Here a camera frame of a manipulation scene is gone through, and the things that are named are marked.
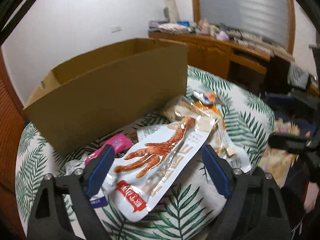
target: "window blinds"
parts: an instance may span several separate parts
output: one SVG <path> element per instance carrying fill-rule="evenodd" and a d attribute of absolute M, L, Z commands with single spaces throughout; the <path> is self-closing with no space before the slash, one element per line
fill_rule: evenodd
<path fill-rule="evenodd" d="M 287 46 L 287 0 L 200 0 L 200 16 Z"/>

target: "leaf-patterned fabric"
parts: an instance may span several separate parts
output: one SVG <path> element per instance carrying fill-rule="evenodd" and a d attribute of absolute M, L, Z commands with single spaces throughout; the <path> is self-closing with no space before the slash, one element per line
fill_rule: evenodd
<path fill-rule="evenodd" d="M 233 142 L 245 149 L 253 169 L 257 166 L 267 144 L 274 123 L 273 111 L 255 95 L 213 74 L 188 66 L 187 97 L 192 91 L 213 90 L 222 95 L 226 105 L 220 108 L 226 129 Z M 108 138 L 122 132 L 130 134 L 141 126 L 168 123 L 156 113 L 146 114 L 103 138 L 100 138 L 70 155 L 60 155 L 41 136 L 32 123 L 24 129 L 16 164 L 16 198 L 22 226 L 27 232 L 33 200 L 46 173 L 62 176 L 63 166 L 84 153 L 92 153 Z M 201 157 L 194 158 L 159 204 L 143 220 L 131 223 L 114 207 L 112 202 L 95 209 L 106 230 L 113 239 L 189 239 L 199 233 L 220 213 L 225 198 L 206 181 Z M 77 236 L 84 238 L 71 208 L 71 199 L 64 195 L 71 225 Z"/>

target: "cabinet door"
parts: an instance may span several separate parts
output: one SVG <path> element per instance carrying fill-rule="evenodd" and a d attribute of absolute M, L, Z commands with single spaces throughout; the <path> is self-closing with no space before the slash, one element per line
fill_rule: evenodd
<path fill-rule="evenodd" d="M 197 67 L 203 68 L 203 50 L 192 42 L 185 42 L 188 45 L 188 64 Z"/>
<path fill-rule="evenodd" d="M 231 47 L 212 44 L 203 47 L 203 69 L 216 76 L 227 79 L 229 74 Z"/>

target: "cardboard box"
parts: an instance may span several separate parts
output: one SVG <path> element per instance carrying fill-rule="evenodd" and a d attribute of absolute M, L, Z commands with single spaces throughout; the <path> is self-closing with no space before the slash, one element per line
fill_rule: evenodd
<path fill-rule="evenodd" d="M 131 39 L 74 57 L 32 92 L 24 112 L 60 154 L 69 154 L 186 93 L 184 43 Z"/>

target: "screw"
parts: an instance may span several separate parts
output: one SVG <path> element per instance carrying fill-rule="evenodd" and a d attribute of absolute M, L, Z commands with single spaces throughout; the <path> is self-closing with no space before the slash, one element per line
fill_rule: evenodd
<path fill-rule="evenodd" d="M 45 176 L 44 176 L 44 179 L 45 180 L 49 180 L 49 179 L 51 179 L 52 178 L 52 174 L 51 173 L 48 173 L 48 174 L 46 174 Z"/>
<path fill-rule="evenodd" d="M 73 173 L 76 175 L 81 175 L 83 173 L 83 169 L 76 169 Z"/>
<path fill-rule="evenodd" d="M 234 173 L 235 175 L 241 175 L 241 174 L 242 174 L 241 169 L 238 169 L 238 168 L 235 168 L 235 169 L 233 169 L 232 171 L 233 171 L 233 173 Z"/>
<path fill-rule="evenodd" d="M 273 176 L 271 173 L 266 173 L 265 177 L 266 177 L 266 179 L 273 179 Z"/>

